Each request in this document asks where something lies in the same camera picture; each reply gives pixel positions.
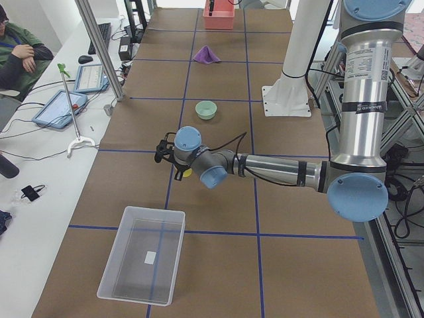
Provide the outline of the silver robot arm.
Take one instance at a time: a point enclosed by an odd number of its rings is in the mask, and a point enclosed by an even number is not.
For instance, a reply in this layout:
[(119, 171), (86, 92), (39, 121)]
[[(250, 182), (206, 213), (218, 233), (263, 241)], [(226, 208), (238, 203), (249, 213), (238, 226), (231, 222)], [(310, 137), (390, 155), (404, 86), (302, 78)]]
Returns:
[(340, 40), (346, 50), (339, 149), (314, 164), (231, 150), (215, 152), (199, 131), (180, 128), (171, 148), (176, 178), (193, 170), (213, 188), (229, 174), (280, 186), (312, 187), (353, 222), (380, 216), (388, 204), (386, 163), (380, 156), (392, 44), (402, 35), (408, 1), (343, 1)]

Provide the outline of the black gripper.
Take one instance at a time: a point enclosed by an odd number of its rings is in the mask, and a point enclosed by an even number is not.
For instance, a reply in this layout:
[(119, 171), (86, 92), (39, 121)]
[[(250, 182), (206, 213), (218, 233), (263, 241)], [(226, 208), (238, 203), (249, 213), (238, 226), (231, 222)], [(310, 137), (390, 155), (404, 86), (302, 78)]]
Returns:
[(173, 163), (174, 167), (176, 168), (176, 173), (174, 175), (174, 179), (177, 181), (181, 181), (183, 177), (183, 172), (189, 169), (189, 166), (186, 164), (180, 164), (176, 160)]

